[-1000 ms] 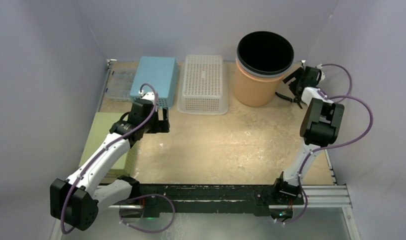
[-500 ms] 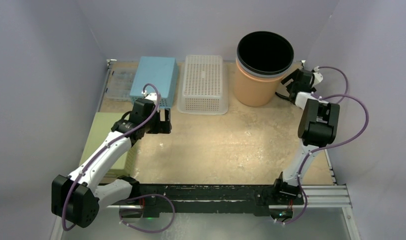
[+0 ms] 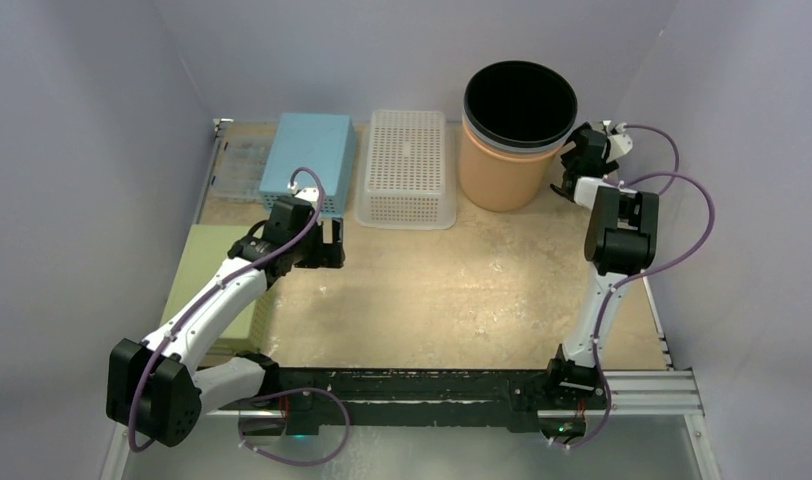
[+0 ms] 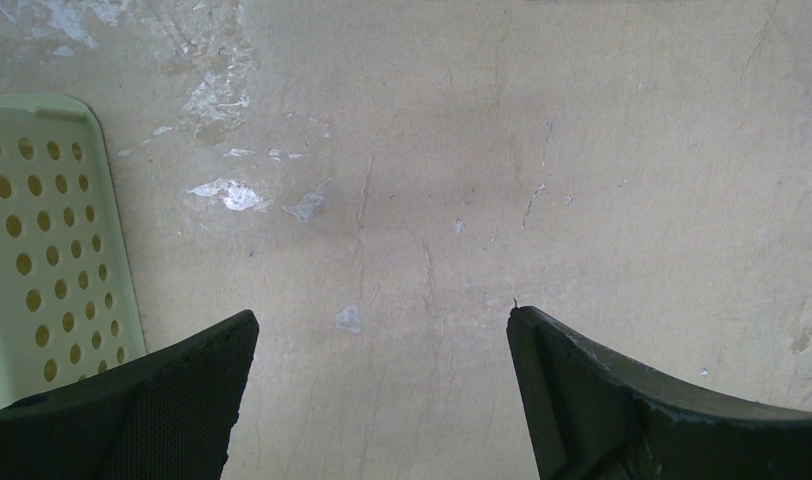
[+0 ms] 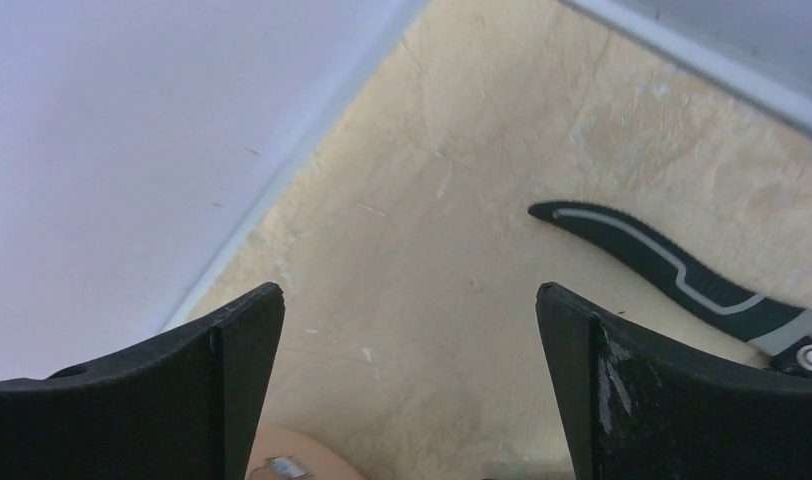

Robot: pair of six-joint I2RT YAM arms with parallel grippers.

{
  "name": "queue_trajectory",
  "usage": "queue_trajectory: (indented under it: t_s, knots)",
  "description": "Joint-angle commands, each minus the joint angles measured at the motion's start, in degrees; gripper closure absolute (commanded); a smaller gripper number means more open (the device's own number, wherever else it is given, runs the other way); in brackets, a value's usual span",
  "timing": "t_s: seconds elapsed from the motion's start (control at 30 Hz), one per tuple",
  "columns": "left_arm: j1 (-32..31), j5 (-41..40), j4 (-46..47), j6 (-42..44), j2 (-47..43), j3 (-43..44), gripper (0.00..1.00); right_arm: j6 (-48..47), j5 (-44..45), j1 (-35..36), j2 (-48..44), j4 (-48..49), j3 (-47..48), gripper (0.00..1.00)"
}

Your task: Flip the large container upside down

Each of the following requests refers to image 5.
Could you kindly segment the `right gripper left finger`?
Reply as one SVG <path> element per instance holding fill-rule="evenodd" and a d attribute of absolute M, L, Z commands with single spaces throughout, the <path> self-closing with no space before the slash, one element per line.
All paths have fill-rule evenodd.
<path fill-rule="evenodd" d="M 285 316 L 262 284 L 43 380 L 0 381 L 0 479 L 241 479 Z"/>

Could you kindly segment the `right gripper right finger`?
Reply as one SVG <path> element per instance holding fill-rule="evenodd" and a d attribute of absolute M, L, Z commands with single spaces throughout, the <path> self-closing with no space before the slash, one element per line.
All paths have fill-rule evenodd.
<path fill-rule="evenodd" d="M 579 479 L 812 479 L 812 380 L 692 348 L 562 285 L 536 297 Z"/>

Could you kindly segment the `orange bucket black rim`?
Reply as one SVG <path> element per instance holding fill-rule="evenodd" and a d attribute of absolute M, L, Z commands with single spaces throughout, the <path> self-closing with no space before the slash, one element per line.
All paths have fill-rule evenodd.
<path fill-rule="evenodd" d="M 260 424 L 245 478 L 363 480 L 364 476 L 316 440 L 286 428 Z"/>

